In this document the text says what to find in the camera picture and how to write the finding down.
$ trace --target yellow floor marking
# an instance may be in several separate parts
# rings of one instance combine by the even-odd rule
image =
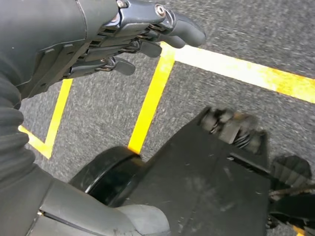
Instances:
[[[305,232],[303,229],[300,229],[295,226],[293,226],[293,229],[298,233],[297,236],[304,236],[305,234]]]
[[[142,105],[141,110],[135,123],[134,129],[130,138],[128,148],[140,153],[147,136],[156,108],[168,81],[174,59],[174,50],[165,43],[162,43],[163,50],[148,91]]]
[[[66,106],[67,97],[71,88],[72,80],[73,79],[67,79],[63,81],[45,143],[23,126],[19,126],[19,130],[20,132],[26,133],[29,135],[29,144],[42,153],[47,159],[50,159],[51,157],[52,149],[54,147],[54,140],[56,139],[57,132],[58,131],[59,125],[60,124],[61,118],[63,116],[63,109]]]
[[[190,46],[177,49],[175,61],[315,103],[310,78]]]

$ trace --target gray carpet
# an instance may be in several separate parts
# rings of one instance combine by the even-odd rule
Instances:
[[[313,0],[174,0],[168,5],[204,27],[207,42],[202,48],[315,78]],[[75,80],[53,156],[48,161],[35,151],[36,162],[68,181],[104,149],[127,145],[158,61],[141,55],[127,58],[137,66],[135,74],[97,73]],[[24,125],[44,140],[60,86],[24,101]],[[314,104],[178,62],[149,131],[143,156],[151,157],[205,105],[226,105],[256,115],[270,133],[270,158],[294,153],[315,169]],[[270,235],[295,234],[281,227]]]

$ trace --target black panel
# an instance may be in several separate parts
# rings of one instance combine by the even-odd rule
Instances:
[[[38,54],[37,66],[32,79],[27,84],[18,86],[22,98],[47,91],[51,85],[62,80],[57,74],[60,74],[62,69],[66,70],[65,65],[82,45],[82,42],[57,45]]]
[[[264,177],[266,153],[228,145],[198,126],[199,120],[184,126],[153,157],[148,163],[151,169],[125,204],[158,207],[174,236],[265,235],[270,187]],[[231,154],[261,173],[238,164]]]

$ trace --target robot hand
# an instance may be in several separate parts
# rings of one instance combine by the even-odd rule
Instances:
[[[153,2],[117,0],[119,12],[103,25],[96,38],[63,78],[75,78],[98,71],[116,70],[131,75],[135,67],[116,57],[122,53],[143,53],[155,58],[162,48],[156,42],[165,41],[174,48],[186,43],[199,46],[205,33],[193,21]]]

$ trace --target robotic arm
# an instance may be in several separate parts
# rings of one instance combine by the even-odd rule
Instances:
[[[205,34],[193,21],[159,4],[139,0],[2,0],[0,8],[0,233],[39,235],[167,235],[146,230],[132,209],[104,206],[33,164],[17,127],[23,98],[47,91],[63,79],[134,67],[117,57],[157,57],[165,41],[199,46]]]

